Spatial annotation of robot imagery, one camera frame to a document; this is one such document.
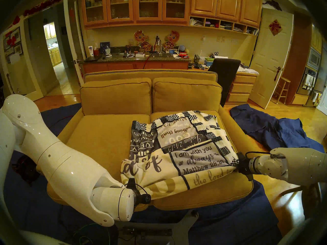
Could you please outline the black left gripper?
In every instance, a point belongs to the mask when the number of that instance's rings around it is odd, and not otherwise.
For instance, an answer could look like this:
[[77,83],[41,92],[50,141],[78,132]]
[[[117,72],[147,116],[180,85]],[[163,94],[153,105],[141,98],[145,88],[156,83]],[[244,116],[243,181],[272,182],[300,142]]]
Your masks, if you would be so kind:
[[130,189],[132,189],[134,193],[134,206],[138,206],[139,204],[143,204],[143,195],[141,195],[138,188],[143,189],[140,185],[136,184],[135,182],[130,182]]

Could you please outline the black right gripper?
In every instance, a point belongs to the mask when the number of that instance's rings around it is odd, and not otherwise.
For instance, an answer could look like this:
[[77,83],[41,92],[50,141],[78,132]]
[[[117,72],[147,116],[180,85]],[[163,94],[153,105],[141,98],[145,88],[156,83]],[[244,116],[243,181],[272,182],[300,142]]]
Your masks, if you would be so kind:
[[236,165],[236,169],[239,173],[245,175],[249,181],[253,180],[253,171],[251,168],[251,158],[248,158],[242,152],[237,153],[238,156],[238,164]]

